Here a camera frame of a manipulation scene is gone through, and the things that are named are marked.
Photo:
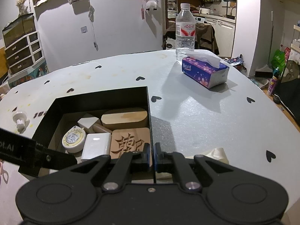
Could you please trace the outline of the carved wooden coaster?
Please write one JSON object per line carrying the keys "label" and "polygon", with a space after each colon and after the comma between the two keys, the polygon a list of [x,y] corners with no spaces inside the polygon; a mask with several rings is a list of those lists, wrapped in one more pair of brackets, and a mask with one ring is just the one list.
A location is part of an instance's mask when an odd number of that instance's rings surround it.
{"label": "carved wooden coaster", "polygon": [[142,152],[145,143],[151,143],[151,134],[147,127],[114,130],[111,136],[110,156],[116,159],[127,152]]}

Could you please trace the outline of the white wall charger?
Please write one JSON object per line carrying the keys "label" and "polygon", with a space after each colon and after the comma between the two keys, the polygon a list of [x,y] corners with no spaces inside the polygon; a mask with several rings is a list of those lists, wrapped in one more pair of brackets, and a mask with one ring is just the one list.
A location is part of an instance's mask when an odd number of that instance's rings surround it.
{"label": "white wall charger", "polygon": [[110,133],[90,133],[83,147],[81,161],[91,160],[101,155],[109,155],[111,143]]}

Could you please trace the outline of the round white tape measure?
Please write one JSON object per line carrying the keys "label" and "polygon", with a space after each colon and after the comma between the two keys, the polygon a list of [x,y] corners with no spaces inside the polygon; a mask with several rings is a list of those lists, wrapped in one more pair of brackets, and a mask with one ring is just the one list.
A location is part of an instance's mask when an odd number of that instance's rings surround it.
{"label": "round white tape measure", "polygon": [[62,146],[68,153],[78,153],[84,148],[86,136],[85,130],[75,125],[64,134]]}

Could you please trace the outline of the black cardboard box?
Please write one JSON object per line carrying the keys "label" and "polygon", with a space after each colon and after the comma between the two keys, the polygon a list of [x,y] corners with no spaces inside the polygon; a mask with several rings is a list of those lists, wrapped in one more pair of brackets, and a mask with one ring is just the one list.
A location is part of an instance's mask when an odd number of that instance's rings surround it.
{"label": "black cardboard box", "polygon": [[18,172],[37,178],[40,170],[62,170],[78,164],[75,155],[68,154],[62,147],[63,134],[86,113],[100,118],[108,111],[150,111],[149,94],[146,86],[113,89],[85,94],[67,95],[54,100],[32,139],[41,145],[40,152],[19,166]]}

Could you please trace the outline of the oval wooden block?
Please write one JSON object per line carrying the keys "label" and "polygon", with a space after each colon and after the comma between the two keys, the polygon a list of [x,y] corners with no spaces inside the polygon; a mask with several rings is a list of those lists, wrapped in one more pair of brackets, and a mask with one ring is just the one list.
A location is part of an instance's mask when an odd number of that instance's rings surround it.
{"label": "oval wooden block", "polygon": [[105,112],[101,116],[104,127],[114,131],[147,126],[148,113],[142,108],[118,109]]}

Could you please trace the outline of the white cube adapter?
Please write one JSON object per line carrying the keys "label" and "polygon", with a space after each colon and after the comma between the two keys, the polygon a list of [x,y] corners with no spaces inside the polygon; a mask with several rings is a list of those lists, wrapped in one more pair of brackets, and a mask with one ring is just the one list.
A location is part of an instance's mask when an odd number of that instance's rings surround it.
{"label": "white cube adapter", "polygon": [[101,125],[101,121],[100,119],[98,119],[97,117],[94,117],[90,114],[85,114],[82,116],[82,118],[80,118],[77,121],[79,127],[83,128],[85,130],[86,133],[88,134],[93,134],[95,133],[95,131],[93,130],[93,126],[94,124],[100,124]]}

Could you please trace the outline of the white suction hook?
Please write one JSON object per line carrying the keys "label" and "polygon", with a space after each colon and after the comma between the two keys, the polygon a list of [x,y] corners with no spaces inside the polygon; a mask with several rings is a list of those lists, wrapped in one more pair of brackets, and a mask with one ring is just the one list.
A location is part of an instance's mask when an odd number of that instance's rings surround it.
{"label": "white suction hook", "polygon": [[15,112],[12,116],[13,121],[16,124],[16,128],[19,133],[22,133],[26,130],[28,126],[27,114],[23,111]]}

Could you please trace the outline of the purple tissue pack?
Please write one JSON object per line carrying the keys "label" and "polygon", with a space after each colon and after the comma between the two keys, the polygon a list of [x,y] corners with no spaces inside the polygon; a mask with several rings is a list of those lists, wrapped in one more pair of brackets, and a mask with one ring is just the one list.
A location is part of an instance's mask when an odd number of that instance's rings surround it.
{"label": "purple tissue pack", "polygon": [[208,50],[189,51],[181,60],[182,72],[210,89],[227,81],[229,66]]}

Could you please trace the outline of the white drawer cabinet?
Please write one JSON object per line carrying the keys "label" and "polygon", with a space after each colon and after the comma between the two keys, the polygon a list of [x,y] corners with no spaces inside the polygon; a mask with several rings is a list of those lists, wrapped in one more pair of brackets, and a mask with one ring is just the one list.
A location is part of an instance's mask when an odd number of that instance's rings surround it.
{"label": "white drawer cabinet", "polygon": [[40,35],[37,31],[21,37],[5,48],[4,51],[9,67],[8,71],[11,75],[33,67],[45,59]]}

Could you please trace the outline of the glass terrarium tank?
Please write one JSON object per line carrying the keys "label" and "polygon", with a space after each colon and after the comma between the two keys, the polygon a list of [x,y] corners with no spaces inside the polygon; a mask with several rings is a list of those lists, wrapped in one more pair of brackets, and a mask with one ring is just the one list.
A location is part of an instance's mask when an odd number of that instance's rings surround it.
{"label": "glass terrarium tank", "polygon": [[24,14],[12,21],[2,30],[4,46],[7,48],[24,35],[36,31],[34,14]]}

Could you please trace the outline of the clear water bottle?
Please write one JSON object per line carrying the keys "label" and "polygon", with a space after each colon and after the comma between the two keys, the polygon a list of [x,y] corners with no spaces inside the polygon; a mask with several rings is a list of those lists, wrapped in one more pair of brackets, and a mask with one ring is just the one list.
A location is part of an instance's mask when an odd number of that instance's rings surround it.
{"label": "clear water bottle", "polygon": [[181,11],[175,20],[176,61],[181,64],[187,52],[194,51],[196,20],[190,11],[190,4],[181,3]]}

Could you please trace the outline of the white plush toy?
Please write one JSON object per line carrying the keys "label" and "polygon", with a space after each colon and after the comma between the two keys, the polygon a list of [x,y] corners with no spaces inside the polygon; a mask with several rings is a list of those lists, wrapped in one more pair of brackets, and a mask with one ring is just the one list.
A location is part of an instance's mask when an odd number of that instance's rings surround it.
{"label": "white plush toy", "polygon": [[157,10],[157,1],[156,0],[149,0],[146,2],[146,10]]}

